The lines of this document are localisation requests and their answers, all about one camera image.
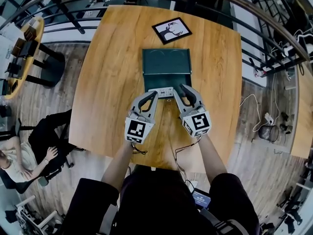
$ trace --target black chair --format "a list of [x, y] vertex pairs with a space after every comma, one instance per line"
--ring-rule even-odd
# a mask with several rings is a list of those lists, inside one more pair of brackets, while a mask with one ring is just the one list
[[[69, 123], [67, 123], [61, 133], [60, 136], [60, 140], [63, 140], [65, 137], [65, 134], [67, 132]], [[13, 136], [19, 136], [20, 131], [25, 131], [25, 130], [33, 130], [35, 127], [33, 126], [22, 126], [22, 122], [20, 119], [18, 119], [17, 124], [15, 126], [12, 127], [11, 131], [7, 132], [10, 133], [9, 135], [7, 135], [7, 133], [5, 134], [5, 136], [7, 137], [6, 139], [9, 139]], [[65, 160], [65, 164], [67, 165], [68, 168], [72, 168], [74, 166], [73, 163], [69, 163], [67, 158]], [[49, 175], [40, 175], [37, 178], [31, 180], [31, 181], [27, 181], [24, 183], [15, 183], [10, 177], [9, 175], [2, 169], [0, 169], [0, 177], [3, 181], [4, 186], [7, 189], [16, 189], [16, 191], [19, 194], [24, 193], [27, 188], [31, 185], [32, 182], [34, 182], [36, 179], [38, 179], [39, 183], [41, 186], [46, 186], [49, 183], [49, 180], [51, 180], [52, 178], [54, 178], [57, 174], [59, 174], [62, 171], [62, 168], [58, 168], [56, 171], [50, 173]]]

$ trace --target hand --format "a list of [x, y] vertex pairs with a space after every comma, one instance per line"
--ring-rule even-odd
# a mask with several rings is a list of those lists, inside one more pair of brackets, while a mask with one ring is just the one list
[[47, 159], [49, 162], [54, 159], [58, 155], [58, 148], [57, 147], [49, 147], [47, 150], [47, 155], [45, 159]]
[[24, 179], [28, 181], [31, 180], [33, 175], [30, 170], [27, 170], [23, 165], [20, 165], [20, 170], [21, 170], [21, 175]]

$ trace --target person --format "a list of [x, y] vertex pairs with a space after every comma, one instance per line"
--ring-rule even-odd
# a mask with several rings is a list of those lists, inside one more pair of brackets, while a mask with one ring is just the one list
[[[227, 173], [209, 136], [204, 135], [199, 146], [211, 184], [210, 213], [221, 221], [236, 220], [246, 230], [244, 234], [259, 234], [258, 217], [239, 178]], [[197, 210], [180, 172], [151, 171], [141, 165], [125, 178], [133, 150], [124, 141], [101, 181], [80, 179], [60, 234], [98, 234], [108, 220], [111, 230], [105, 234], [216, 234], [216, 228]], [[113, 218], [119, 193], [120, 208]]]
[[19, 137], [5, 141], [0, 150], [0, 166], [15, 183], [49, 175], [65, 163], [66, 155], [75, 147], [60, 140], [54, 129], [69, 123], [71, 110], [49, 115], [40, 120], [28, 141]]

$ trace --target black picture frame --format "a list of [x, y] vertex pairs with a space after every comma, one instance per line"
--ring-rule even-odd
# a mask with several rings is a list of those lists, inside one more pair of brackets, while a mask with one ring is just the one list
[[[181, 24], [187, 29], [188, 33], [185, 33], [185, 34], [183, 34], [183, 35], [174, 37], [174, 38], [172, 38], [172, 39], [170, 39], [170, 40], [164, 39], [164, 38], [162, 37], [162, 35], [159, 33], [159, 31], [157, 30], [157, 27], [160, 26], [160, 25], [163, 25], [163, 24], [170, 23], [170, 22], [175, 21], [175, 20], [180, 20]], [[161, 40], [161, 42], [163, 43], [163, 45], [166, 45], [166, 44], [168, 44], [168, 43], [170, 43], [170, 42], [176, 41], [176, 40], [178, 40], [178, 39], [180, 39], [180, 38], [183, 38], [183, 37], [187, 37], [187, 36], [192, 35], [191, 30], [187, 27], [187, 25], [185, 24], [185, 22], [184, 22], [180, 17], [178, 17], [178, 18], [173, 18], [173, 19], [171, 19], [171, 20], [167, 20], [167, 21], [158, 23], [158, 24], [156, 24], [156, 25], [153, 25], [153, 26], [152, 26], [152, 29], [155, 31], [155, 33], [157, 34], [157, 36], [160, 38], [160, 40]]]

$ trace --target black table base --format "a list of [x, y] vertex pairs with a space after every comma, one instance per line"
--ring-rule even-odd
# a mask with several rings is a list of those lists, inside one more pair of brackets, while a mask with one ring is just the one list
[[34, 60], [33, 64], [42, 68], [40, 78], [28, 75], [26, 81], [52, 88], [62, 78], [65, 70], [65, 57], [62, 53], [54, 52], [43, 44], [39, 45], [39, 49], [48, 54], [49, 57], [43, 62]]

